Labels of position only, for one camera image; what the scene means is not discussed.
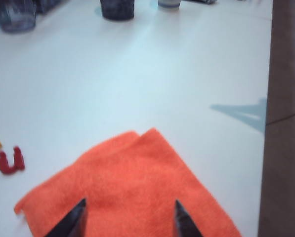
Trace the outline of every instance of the cable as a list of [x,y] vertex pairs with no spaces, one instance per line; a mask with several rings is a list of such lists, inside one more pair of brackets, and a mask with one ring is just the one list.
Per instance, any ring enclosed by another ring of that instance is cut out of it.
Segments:
[[268,125],[272,125],[272,124],[274,124],[274,123],[278,123],[278,122],[281,122],[281,121],[284,121],[284,120],[287,120],[287,119],[290,119],[290,118],[292,118],[292,117],[295,117],[295,113],[293,113],[293,114],[291,114],[291,115],[288,115],[288,116],[286,116],[286,117],[283,117],[283,118],[280,118],[280,119],[277,119],[277,120],[274,120],[274,121],[268,122],[268,123],[266,123],[266,126],[268,126]]

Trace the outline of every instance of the glass cup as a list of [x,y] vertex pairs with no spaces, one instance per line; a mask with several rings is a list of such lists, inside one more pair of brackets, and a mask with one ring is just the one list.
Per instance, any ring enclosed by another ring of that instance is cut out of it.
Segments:
[[128,20],[134,17],[134,0],[100,0],[103,17]]
[[32,0],[0,0],[0,27],[6,32],[33,29],[35,11]]

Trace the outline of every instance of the cup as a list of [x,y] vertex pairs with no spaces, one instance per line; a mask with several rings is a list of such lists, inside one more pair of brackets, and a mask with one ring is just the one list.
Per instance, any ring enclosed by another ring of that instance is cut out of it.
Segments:
[[32,0],[0,0],[0,27],[11,33],[33,29],[35,10]]
[[111,20],[128,20],[134,17],[134,0],[100,0],[102,16]]
[[158,6],[164,8],[179,8],[180,0],[158,0]]

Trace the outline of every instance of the table surface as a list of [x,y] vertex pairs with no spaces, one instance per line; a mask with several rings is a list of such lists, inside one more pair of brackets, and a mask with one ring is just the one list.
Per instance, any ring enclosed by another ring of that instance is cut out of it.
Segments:
[[31,236],[15,203],[91,146],[156,127],[245,237],[257,236],[271,0],[137,0],[103,19],[69,0],[29,33],[0,31],[0,140],[26,170],[0,173],[0,237]]

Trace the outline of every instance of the floor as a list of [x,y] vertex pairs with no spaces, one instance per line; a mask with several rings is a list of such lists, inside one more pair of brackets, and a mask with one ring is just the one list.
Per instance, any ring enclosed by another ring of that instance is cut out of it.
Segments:
[[[295,0],[274,0],[267,123],[295,113]],[[295,237],[295,117],[266,126],[259,237]]]

